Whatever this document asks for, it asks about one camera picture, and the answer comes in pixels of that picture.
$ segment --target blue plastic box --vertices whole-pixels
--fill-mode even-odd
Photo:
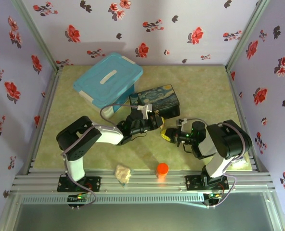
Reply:
[[[143,69],[118,53],[110,53],[74,82],[74,89],[97,111],[112,103],[126,103],[135,92],[134,83]],[[110,118],[120,106],[107,107],[103,116]]]

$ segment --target starry night box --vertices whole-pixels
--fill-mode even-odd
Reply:
[[[152,110],[164,119],[180,115],[180,103],[170,84],[130,95],[131,105],[145,105],[147,103],[151,103]]]

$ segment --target orange cup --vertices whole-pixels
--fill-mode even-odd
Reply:
[[[159,179],[163,179],[166,177],[168,173],[168,165],[165,163],[160,163],[156,168],[156,176]]]

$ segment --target wall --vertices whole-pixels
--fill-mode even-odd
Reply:
[[[22,0],[58,64],[226,64],[257,0]]]
[[[12,3],[0,0],[0,216],[30,148],[51,75],[51,66]]]
[[[247,44],[233,83],[285,213],[285,0],[270,2]]]

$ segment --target box lid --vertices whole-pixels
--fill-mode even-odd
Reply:
[[[73,84],[83,91],[98,108],[115,102],[143,74],[143,69],[118,53],[110,53]]]

